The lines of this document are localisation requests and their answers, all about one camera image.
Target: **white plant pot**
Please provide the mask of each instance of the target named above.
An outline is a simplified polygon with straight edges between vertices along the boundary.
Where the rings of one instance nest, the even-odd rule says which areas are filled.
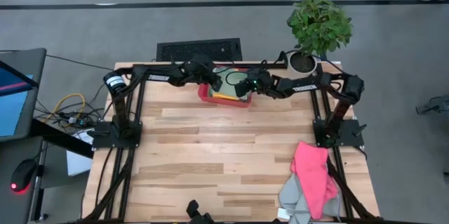
[[[290,59],[292,58],[292,56],[295,53],[297,53],[297,51],[289,52],[287,54],[287,63],[288,63],[287,75],[288,75],[288,78],[290,78],[290,79],[298,79],[298,78],[305,78],[305,77],[310,76],[310,74],[312,74],[316,70],[316,66],[318,65],[318,62],[317,62],[316,58],[312,57],[312,59],[315,62],[315,66],[314,66],[314,68],[310,72],[299,72],[299,71],[295,70],[292,67],[292,64],[291,64],[291,61],[290,61]]]

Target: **computer mouse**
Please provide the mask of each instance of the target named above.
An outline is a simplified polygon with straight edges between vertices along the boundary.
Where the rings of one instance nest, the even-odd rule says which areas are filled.
[[[36,168],[37,163],[34,159],[23,160],[11,176],[11,189],[14,192],[23,191],[31,182]]]

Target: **yellow cable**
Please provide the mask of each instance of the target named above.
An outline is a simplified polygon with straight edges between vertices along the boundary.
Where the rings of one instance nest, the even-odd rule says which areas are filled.
[[[76,116],[76,118],[78,119],[79,116],[81,115],[81,113],[83,112],[84,107],[86,106],[86,99],[84,98],[83,94],[80,94],[80,93],[73,93],[73,94],[66,95],[64,98],[62,98],[62,99],[58,102],[58,104],[55,106],[55,109],[53,109],[53,111],[50,113],[50,115],[48,115],[42,122],[43,122],[43,123],[46,123],[52,116],[55,115],[55,112],[58,110],[59,106],[61,106],[61,104],[62,104],[64,101],[66,101],[66,99],[71,98],[71,97],[74,97],[74,96],[79,96],[79,97],[83,100],[83,106],[81,107],[80,111],[78,112],[78,114],[77,114],[77,116]]]

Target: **white paper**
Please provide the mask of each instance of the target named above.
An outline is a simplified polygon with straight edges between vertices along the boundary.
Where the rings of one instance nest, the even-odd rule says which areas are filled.
[[[287,210],[279,207],[278,208],[278,218],[290,220],[290,215],[288,215]]]
[[[72,136],[82,140],[85,143],[89,143],[90,145],[92,145],[93,138],[87,134],[87,131],[90,130],[92,129],[79,131],[79,133],[75,133]],[[67,174],[69,176],[75,176],[91,169],[92,159],[83,157],[79,154],[75,154],[70,151],[66,151],[66,153],[67,153]]]

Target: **green leaves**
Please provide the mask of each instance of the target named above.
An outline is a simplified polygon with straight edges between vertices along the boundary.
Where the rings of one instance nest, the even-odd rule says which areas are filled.
[[[349,43],[351,18],[328,0],[302,0],[287,19],[292,33],[305,53],[318,55],[333,52]]]

